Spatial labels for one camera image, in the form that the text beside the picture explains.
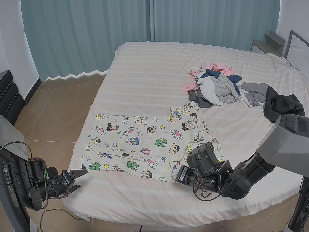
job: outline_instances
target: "bed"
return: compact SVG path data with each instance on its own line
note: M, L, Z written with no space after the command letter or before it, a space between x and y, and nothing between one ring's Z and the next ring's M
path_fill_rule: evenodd
M69 169L80 168L82 137L99 113L164 116L170 106L188 103L181 88L192 81L188 69L205 62L224 62L249 83L267 83L279 94L295 94L309 114L309 84L296 68L273 54L217 46L127 42L115 52L77 140ZM222 144L232 167L249 158L273 125L261 107L243 101L203 109L210 133ZM295 195L302 177L275 168L254 185L246 198L219 197L201 202L192 188L143 179L116 171L90 171L76 180L82 187L64 199L65 206L105 221L162 227L194 227L255 214Z

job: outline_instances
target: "wall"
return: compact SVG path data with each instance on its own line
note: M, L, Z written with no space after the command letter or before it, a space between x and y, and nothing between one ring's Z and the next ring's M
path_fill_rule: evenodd
M39 78L23 31L20 0L0 0L0 73L6 70L23 98Z
M309 0L281 0L276 33L285 40L283 56L293 30L309 42Z

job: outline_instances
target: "gray nightstand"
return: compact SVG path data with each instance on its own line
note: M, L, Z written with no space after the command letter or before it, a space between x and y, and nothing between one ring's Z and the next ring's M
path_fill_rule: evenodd
M273 31L269 31L269 34L265 34L265 42L254 40L251 51L258 53L273 53L277 56L282 55L284 45L284 39L275 34Z

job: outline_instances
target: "white label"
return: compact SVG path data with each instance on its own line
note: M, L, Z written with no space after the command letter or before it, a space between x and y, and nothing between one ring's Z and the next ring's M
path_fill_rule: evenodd
M180 178L179 178L180 181L183 181L184 176L186 175L187 170L188 170L188 168L185 167L184 170L182 171L181 176L180 176Z

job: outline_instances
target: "white headboard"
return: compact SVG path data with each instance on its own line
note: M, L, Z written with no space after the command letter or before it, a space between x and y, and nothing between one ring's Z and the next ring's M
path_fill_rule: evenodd
M309 79L309 43L293 30L284 57Z

